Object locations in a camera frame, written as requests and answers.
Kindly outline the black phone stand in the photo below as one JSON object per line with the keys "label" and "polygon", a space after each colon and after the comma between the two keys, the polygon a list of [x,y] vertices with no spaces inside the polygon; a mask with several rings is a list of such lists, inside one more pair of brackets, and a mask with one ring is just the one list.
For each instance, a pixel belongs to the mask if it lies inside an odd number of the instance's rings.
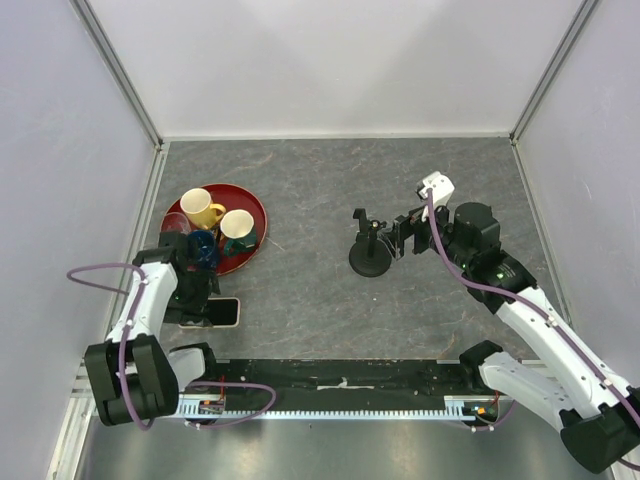
{"label": "black phone stand", "polygon": [[359,230],[349,251],[349,264],[362,277],[379,277],[389,270],[392,258],[372,229],[372,221],[376,219],[370,220],[364,208],[356,208],[353,219],[358,221]]}

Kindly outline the smartphone with cream case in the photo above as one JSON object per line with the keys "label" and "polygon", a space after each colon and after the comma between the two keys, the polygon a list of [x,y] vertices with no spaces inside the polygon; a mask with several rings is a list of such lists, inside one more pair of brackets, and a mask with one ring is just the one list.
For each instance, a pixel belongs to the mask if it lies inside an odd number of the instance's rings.
{"label": "smartphone with cream case", "polygon": [[239,323],[240,300],[236,297],[216,297],[207,301],[200,312],[185,313],[181,328],[232,328]]}

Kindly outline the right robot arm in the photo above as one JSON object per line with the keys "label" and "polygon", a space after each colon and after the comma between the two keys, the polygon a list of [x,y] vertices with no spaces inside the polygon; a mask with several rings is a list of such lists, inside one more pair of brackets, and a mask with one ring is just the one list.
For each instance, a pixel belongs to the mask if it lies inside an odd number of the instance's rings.
{"label": "right robot arm", "polygon": [[458,381],[467,392],[487,387],[510,396],[559,432],[570,455],[601,473],[639,445],[639,390],[600,359],[562,319],[530,272],[503,250],[489,206],[455,211],[417,208],[391,226],[361,221],[384,262],[432,249],[469,294],[513,329],[551,371],[546,378],[485,341],[463,356]]}

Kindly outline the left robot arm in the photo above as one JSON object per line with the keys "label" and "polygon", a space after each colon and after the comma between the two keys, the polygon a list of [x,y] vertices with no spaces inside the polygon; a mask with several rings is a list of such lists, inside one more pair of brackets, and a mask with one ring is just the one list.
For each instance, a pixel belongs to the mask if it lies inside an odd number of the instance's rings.
{"label": "left robot arm", "polygon": [[155,419],[176,412],[188,386],[208,393],[218,385],[220,371],[208,343],[165,352],[159,342],[166,322],[208,324],[205,312],[217,281],[207,271],[196,271],[195,263],[195,242],[170,231],[128,265],[134,279],[120,317],[105,340],[84,354],[104,425],[135,423],[147,430]]}

